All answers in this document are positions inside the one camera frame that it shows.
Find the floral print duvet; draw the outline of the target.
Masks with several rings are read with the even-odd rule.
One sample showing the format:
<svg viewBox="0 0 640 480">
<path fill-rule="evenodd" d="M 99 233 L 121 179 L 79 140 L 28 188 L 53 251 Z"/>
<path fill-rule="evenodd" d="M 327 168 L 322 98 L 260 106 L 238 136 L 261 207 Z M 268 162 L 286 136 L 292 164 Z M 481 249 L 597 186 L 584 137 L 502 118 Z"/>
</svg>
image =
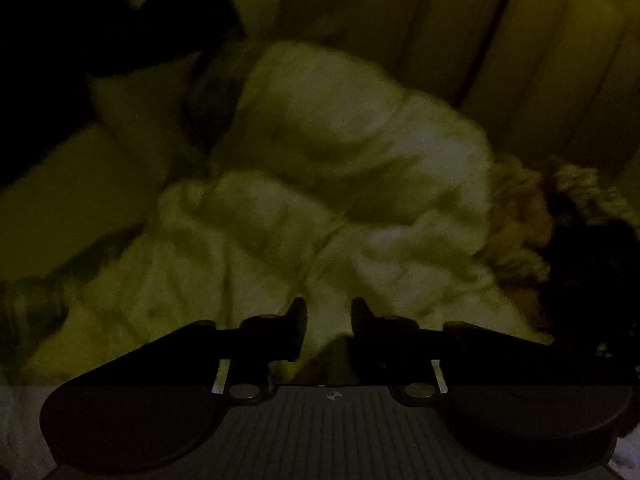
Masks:
<svg viewBox="0 0 640 480">
<path fill-rule="evenodd" d="M 253 58 L 206 180 L 171 185 L 98 272 L 64 278 L 62 326 L 24 369 L 66 380 L 197 320 L 222 328 L 308 306 L 302 358 L 350 327 L 350 304 L 438 330 L 541 333 L 480 260 L 492 154 L 484 131 L 375 65 L 279 42 Z"/>
</svg>

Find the wooden headboard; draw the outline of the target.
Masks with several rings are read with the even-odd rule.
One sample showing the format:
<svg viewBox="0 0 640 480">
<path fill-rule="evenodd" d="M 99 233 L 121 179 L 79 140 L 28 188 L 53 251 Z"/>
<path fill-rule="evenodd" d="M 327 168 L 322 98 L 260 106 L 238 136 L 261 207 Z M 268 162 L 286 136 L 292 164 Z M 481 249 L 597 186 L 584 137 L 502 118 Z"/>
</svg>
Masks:
<svg viewBox="0 0 640 480">
<path fill-rule="evenodd" d="M 639 0 L 234 0 L 254 35 L 318 30 L 481 125 L 611 176 L 639 148 Z"/>
</svg>

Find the fringed brown pillow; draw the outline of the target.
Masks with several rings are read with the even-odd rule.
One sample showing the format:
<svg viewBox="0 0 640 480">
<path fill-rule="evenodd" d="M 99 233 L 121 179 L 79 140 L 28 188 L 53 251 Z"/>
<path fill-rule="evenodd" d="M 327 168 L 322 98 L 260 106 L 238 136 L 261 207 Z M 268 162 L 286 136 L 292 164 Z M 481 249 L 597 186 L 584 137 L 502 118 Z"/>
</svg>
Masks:
<svg viewBox="0 0 640 480">
<path fill-rule="evenodd" d="M 580 229 L 620 226 L 639 238 L 639 214 L 594 168 L 550 157 L 527 167 L 499 155 L 490 168 L 487 242 L 477 254 L 498 281 L 529 288 L 548 281 L 554 244 Z"/>
</svg>

